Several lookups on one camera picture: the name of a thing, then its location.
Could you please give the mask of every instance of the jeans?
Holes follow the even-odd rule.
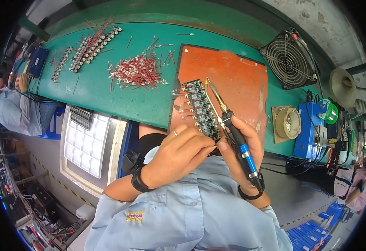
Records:
[[[41,115],[40,122],[42,126],[42,133],[45,133],[46,130],[50,127],[50,122],[57,107],[57,102],[40,104],[39,113]]]

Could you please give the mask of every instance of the finger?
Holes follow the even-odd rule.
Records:
[[[183,132],[185,129],[189,128],[189,126],[185,123],[179,125],[178,127],[175,128],[175,132],[177,135],[179,135],[181,132]],[[164,140],[161,143],[161,146],[165,146],[165,145],[169,145],[169,143],[176,138],[176,135],[173,133],[173,131],[171,131],[169,133],[169,135],[164,138]]]
[[[226,141],[226,138],[221,138],[218,141],[218,149],[221,152],[222,157],[224,158],[226,164],[228,165],[229,169],[240,167],[239,161],[236,158],[236,154],[233,151],[232,147]]]
[[[204,160],[207,158],[207,156],[210,154],[210,152],[212,152],[214,149],[216,148],[216,146],[210,146],[210,147],[204,147],[202,148],[189,162],[189,164],[187,165],[187,170],[189,172],[193,171],[194,169],[196,169],[196,167],[203,163]]]
[[[170,145],[177,142],[177,140],[179,140],[179,137],[180,137],[180,135]],[[215,141],[213,141],[212,138],[207,137],[204,134],[203,135],[195,135],[194,137],[190,138],[190,140],[188,140],[185,144],[183,144],[178,149],[178,153],[186,155],[187,158],[192,158],[197,153],[199,153],[202,148],[212,147],[214,145],[215,145]]]
[[[264,156],[264,149],[256,129],[236,116],[232,116],[231,120],[232,124],[246,136],[247,145],[249,146],[253,160],[256,166],[260,166]]]
[[[181,148],[182,146],[184,146],[185,144],[187,144],[195,136],[204,136],[205,137],[205,135],[202,132],[200,132],[198,129],[195,129],[192,127],[186,128],[184,131],[177,134],[177,137],[170,142],[169,146],[172,149],[177,150],[177,149]]]

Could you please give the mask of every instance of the blue stool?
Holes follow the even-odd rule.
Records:
[[[50,131],[50,125],[47,128],[46,132],[42,135],[39,135],[39,138],[46,138],[46,139],[56,139],[60,140],[60,137],[62,136],[61,133],[56,133],[56,118],[57,114],[62,114],[66,110],[65,107],[58,107],[55,110],[55,113],[53,114],[53,132]]]

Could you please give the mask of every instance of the circuit board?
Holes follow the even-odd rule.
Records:
[[[77,125],[89,130],[92,122],[93,111],[78,106],[70,106],[70,119]]]
[[[60,58],[59,63],[57,63],[55,71],[52,75],[52,81],[54,83],[57,82],[57,78],[59,77],[59,74],[60,74],[61,70],[63,69],[64,64],[67,62],[67,59],[68,59],[68,57],[69,57],[72,50],[73,50],[73,47],[71,47],[71,46],[68,47],[66,49],[66,51],[63,53],[62,57]]]
[[[212,138],[215,142],[218,142],[221,137],[202,82],[197,79],[195,81],[184,83],[181,90],[182,93],[184,93],[184,97],[189,99],[187,104],[190,105],[191,108],[182,109],[179,112],[181,112],[184,117],[190,116],[195,119],[195,126],[200,130],[200,132]],[[186,115],[187,110],[194,114]]]
[[[113,26],[108,33],[99,32],[98,34],[94,34],[94,36],[85,37],[80,44],[80,48],[78,48],[75,56],[72,58],[69,70],[76,73],[84,62],[91,63],[94,57],[100,53],[101,49],[120,31],[120,27]]]

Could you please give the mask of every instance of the green workbench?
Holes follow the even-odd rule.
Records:
[[[60,72],[57,83],[51,81],[53,66],[49,61],[53,57],[53,52],[68,46],[75,47],[75,43],[81,40],[81,36],[86,37],[88,32],[92,34],[92,29],[76,31],[47,42],[44,48],[50,50],[49,59],[45,63],[40,80],[31,81],[32,92],[64,103],[167,128],[176,65],[170,63],[169,66],[161,67],[162,77],[170,84],[159,85],[159,92],[154,89],[147,91],[144,88],[131,91],[132,87],[121,90],[117,84],[115,84],[115,89],[110,92],[108,61],[116,64],[121,59],[141,54],[152,43],[155,35],[160,38],[157,44],[173,44],[173,46],[162,46],[155,50],[156,56],[160,57],[162,53],[164,59],[169,50],[175,50],[174,58],[177,61],[180,44],[185,43],[225,49],[265,63],[255,48],[209,31],[163,23],[120,23],[118,26],[123,30],[103,49],[103,51],[112,50],[97,55],[90,64],[84,63],[78,73],[70,72],[68,70],[70,63],[68,63]],[[195,35],[177,35],[176,33],[194,33]],[[131,36],[133,38],[126,49]],[[298,108],[299,103],[305,100],[307,89],[317,93],[311,86],[285,91],[270,68],[267,67],[267,69],[268,98],[265,110],[270,116],[273,106],[291,105]],[[294,140],[290,140],[275,144],[272,133],[267,130],[264,149],[272,153],[293,156],[294,143]]]

